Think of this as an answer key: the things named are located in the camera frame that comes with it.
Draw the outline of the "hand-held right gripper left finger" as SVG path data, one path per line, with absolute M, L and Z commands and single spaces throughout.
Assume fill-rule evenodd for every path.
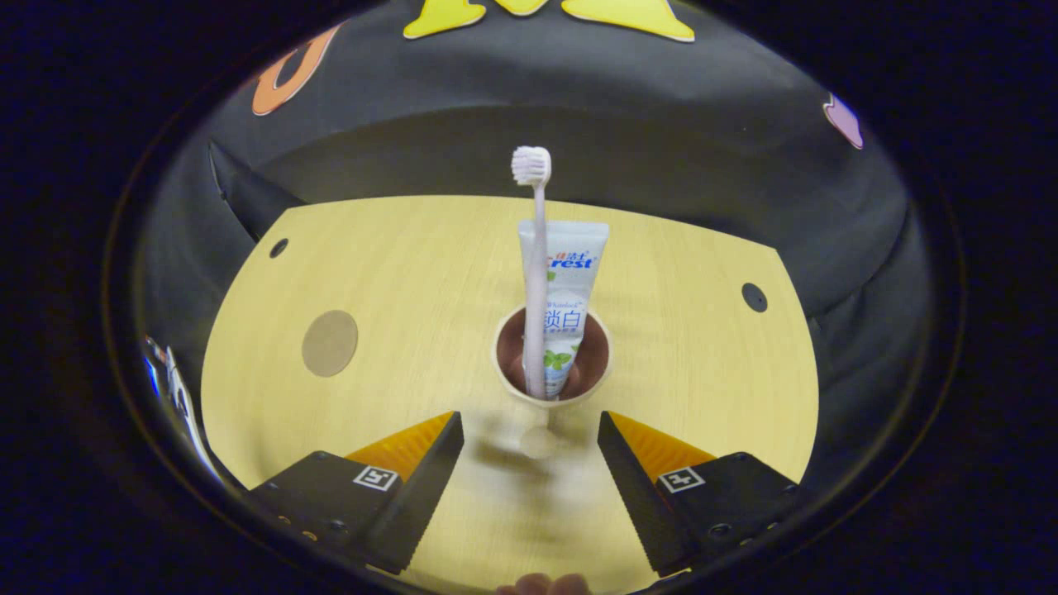
M 250 495 L 311 545 L 400 574 L 411 565 L 462 448 L 460 412 L 449 411 L 350 455 L 314 451 Z

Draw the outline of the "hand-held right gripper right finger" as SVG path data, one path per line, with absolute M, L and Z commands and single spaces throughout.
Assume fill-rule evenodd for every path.
M 747 452 L 715 456 L 613 411 L 598 448 L 651 569 L 698 571 L 751 545 L 794 513 L 802 490 Z

